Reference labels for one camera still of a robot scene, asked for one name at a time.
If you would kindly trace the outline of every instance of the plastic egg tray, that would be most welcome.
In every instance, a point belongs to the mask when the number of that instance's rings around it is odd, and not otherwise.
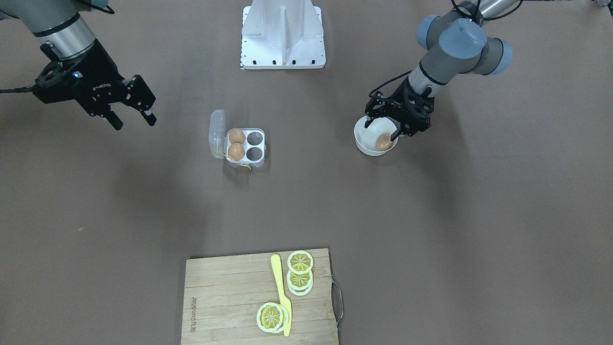
[[[230,132],[233,129],[229,130],[226,133],[226,146],[224,148],[224,153],[226,154],[226,160],[230,165],[234,168],[241,165],[253,166],[255,168],[259,168],[264,164],[264,152],[266,151],[265,137],[264,131],[259,128],[239,128],[245,134],[247,140],[243,144],[243,148],[245,149],[245,156],[240,161],[234,161],[230,159],[228,154],[228,148],[232,143],[230,142]]]

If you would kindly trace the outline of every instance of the blue joint cap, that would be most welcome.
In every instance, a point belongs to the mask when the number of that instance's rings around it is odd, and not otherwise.
[[[467,18],[459,18],[443,31],[438,45],[443,51],[456,59],[470,59],[481,53],[487,44],[483,29]]]
[[[421,45],[424,49],[428,49],[428,45],[426,44],[425,40],[428,37],[428,31],[430,30],[432,22],[437,18],[437,15],[429,15],[428,17],[425,17],[417,27],[417,43],[419,43],[419,45]]]
[[[90,4],[94,5],[94,6],[98,6],[101,9],[107,7],[109,5],[109,0],[90,0],[89,2]]]
[[[500,59],[498,67],[496,67],[496,69],[494,69],[494,71],[490,74],[504,72],[511,65],[511,60],[513,60],[513,48],[511,45],[503,39],[501,39],[500,42],[502,42],[502,59]]]

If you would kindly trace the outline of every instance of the white plastic mount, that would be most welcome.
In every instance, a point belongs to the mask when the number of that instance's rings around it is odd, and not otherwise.
[[[243,9],[244,69],[309,69],[326,65],[321,9],[311,0],[253,0]]]

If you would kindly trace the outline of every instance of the lime slice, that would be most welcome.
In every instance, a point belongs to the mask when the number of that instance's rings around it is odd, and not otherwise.
[[[257,326],[266,333],[273,333],[283,324],[283,310],[279,304],[264,303],[257,311]]]
[[[307,288],[306,288],[306,290],[304,290],[304,291],[296,291],[296,290],[294,290],[294,289],[290,288],[289,286],[288,286],[287,288],[289,289],[289,291],[290,291],[291,293],[293,293],[293,294],[294,294],[294,295],[296,295],[296,296],[304,296],[304,295],[306,295],[307,293],[309,293],[309,291],[311,291],[311,288],[313,288],[313,281],[311,281],[311,283],[308,285],[308,287],[307,287]]]
[[[313,268],[313,257],[304,250],[297,250],[289,254],[287,267],[295,274],[307,273]]]
[[[304,291],[309,284],[313,283],[313,272],[309,271],[303,274],[296,274],[292,271],[287,271],[287,286],[296,290]]]
[[[285,330],[285,327],[287,327],[287,323],[289,322],[289,311],[287,311],[287,308],[280,304],[279,307],[281,307],[281,310],[283,311],[283,324],[279,327],[278,330],[272,333],[281,333],[283,330]]]

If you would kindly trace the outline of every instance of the robotic arm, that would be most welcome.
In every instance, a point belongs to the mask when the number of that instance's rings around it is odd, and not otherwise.
[[[434,97],[455,75],[503,72],[511,64],[511,46],[501,39],[487,37],[481,26],[506,16],[500,14],[517,2],[469,0],[454,3],[454,9],[443,17],[426,17],[417,29],[417,41],[428,52],[415,69],[398,77],[408,74],[390,97],[379,91],[387,83],[371,91],[365,127],[376,118],[389,117],[400,124],[392,141],[401,135],[413,136],[430,128]]]
[[[91,8],[104,10],[108,0],[0,0],[0,20],[20,19],[41,43],[51,60],[32,87],[9,90],[32,91],[43,103],[76,100],[92,117],[106,118],[116,130],[123,122],[111,110],[121,102],[138,110],[153,126],[155,95],[143,78],[125,79],[79,15]]]

